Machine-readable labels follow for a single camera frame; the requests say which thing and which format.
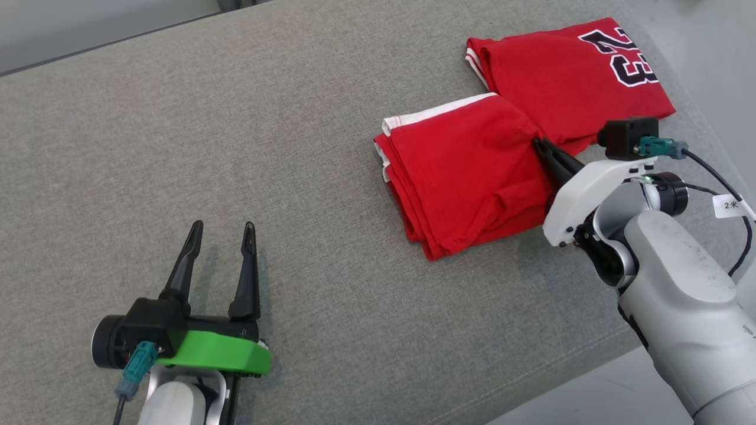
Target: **teal connector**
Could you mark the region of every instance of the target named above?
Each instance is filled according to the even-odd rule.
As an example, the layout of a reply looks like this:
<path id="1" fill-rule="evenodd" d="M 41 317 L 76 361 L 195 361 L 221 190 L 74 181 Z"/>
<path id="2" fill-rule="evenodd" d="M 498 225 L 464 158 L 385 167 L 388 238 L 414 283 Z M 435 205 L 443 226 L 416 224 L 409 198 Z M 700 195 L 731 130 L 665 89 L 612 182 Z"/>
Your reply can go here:
<path id="1" fill-rule="evenodd" d="M 125 397 L 130 402 L 139 390 L 139 383 L 157 361 L 157 347 L 149 341 L 142 341 L 137 346 L 129 363 L 123 368 L 123 379 L 116 388 L 116 397 Z"/>
<path id="2" fill-rule="evenodd" d="M 636 147 L 636 154 L 645 157 L 670 157 L 675 160 L 683 160 L 685 155 L 682 150 L 687 148 L 688 144 L 684 141 L 645 136 L 640 138 L 640 144 Z"/>

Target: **white tag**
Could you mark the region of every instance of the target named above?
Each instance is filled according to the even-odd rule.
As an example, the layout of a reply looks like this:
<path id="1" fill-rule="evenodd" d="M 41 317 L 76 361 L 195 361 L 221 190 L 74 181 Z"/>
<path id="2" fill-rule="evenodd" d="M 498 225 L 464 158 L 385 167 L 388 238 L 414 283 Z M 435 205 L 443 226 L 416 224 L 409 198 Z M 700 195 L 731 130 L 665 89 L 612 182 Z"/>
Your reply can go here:
<path id="1" fill-rule="evenodd" d="M 731 194 L 711 197 L 711 201 L 714 203 L 714 215 L 718 219 L 747 215 L 745 208 L 743 208 L 741 203 Z"/>

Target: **robotic arm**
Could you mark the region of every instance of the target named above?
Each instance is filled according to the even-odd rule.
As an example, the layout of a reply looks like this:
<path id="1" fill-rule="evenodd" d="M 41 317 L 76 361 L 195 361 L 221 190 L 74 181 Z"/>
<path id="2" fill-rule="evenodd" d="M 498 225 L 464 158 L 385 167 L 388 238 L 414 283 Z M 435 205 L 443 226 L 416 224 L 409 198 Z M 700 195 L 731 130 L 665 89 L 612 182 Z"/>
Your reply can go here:
<path id="1" fill-rule="evenodd" d="M 115 424 L 149 371 L 139 425 L 234 425 L 241 379 L 270 370 L 271 353 L 259 338 L 256 322 L 260 296 L 255 226 L 244 226 L 243 262 L 228 317 L 191 315 L 189 288 L 202 230 L 197 220 L 157 299 L 138 298 L 126 315 L 103 318 L 92 335 L 95 364 L 124 369 L 116 390 Z"/>
<path id="2" fill-rule="evenodd" d="M 644 174 L 657 158 L 638 152 L 655 133 L 655 119 L 610 122 L 600 144 L 615 159 L 585 166 L 535 141 L 558 189 L 544 234 L 555 247 L 580 247 L 615 288 L 620 315 L 696 424 L 756 423 L 756 323 L 730 276 L 672 218 L 687 207 L 686 184 Z M 664 154 L 683 159 L 687 146 L 674 143 Z"/>

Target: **gray cushion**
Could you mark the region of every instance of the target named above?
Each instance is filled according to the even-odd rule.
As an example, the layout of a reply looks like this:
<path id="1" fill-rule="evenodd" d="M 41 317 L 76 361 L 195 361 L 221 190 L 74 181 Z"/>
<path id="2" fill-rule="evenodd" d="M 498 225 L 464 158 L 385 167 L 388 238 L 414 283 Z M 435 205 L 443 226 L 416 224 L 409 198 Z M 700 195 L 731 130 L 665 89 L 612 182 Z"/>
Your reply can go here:
<path id="1" fill-rule="evenodd" d="M 484 423 L 634 348 L 587 257 L 540 229 L 428 262 L 371 141 L 384 116 L 484 91 L 468 36 L 605 16 L 678 109 L 664 135 L 743 188 L 620 0 L 280 0 L 0 79 L 0 414 L 107 423 L 119 374 L 93 365 L 91 332 L 159 293 L 195 219 L 199 313 L 225 313 L 243 223 L 258 229 L 274 363 L 244 382 L 238 423 Z M 690 161 L 662 167 L 717 187 Z M 707 197 L 680 220 L 735 261 L 742 224 Z"/>

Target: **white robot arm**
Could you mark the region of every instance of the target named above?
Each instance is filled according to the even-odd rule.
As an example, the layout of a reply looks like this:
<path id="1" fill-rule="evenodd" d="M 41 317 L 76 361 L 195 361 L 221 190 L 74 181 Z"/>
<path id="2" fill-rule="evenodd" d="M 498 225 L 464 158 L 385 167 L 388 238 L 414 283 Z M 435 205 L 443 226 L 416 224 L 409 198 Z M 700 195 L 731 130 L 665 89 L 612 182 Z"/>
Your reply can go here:
<path id="1" fill-rule="evenodd" d="M 607 154 L 617 143 L 637 146 L 631 135 L 620 139 Z M 583 166 L 549 141 L 535 148 L 559 188 L 544 223 L 548 241 L 588 254 L 696 424 L 756 423 L 756 323 L 730 276 L 672 218 L 687 206 L 686 184 L 668 172 L 644 175 L 655 157 Z"/>

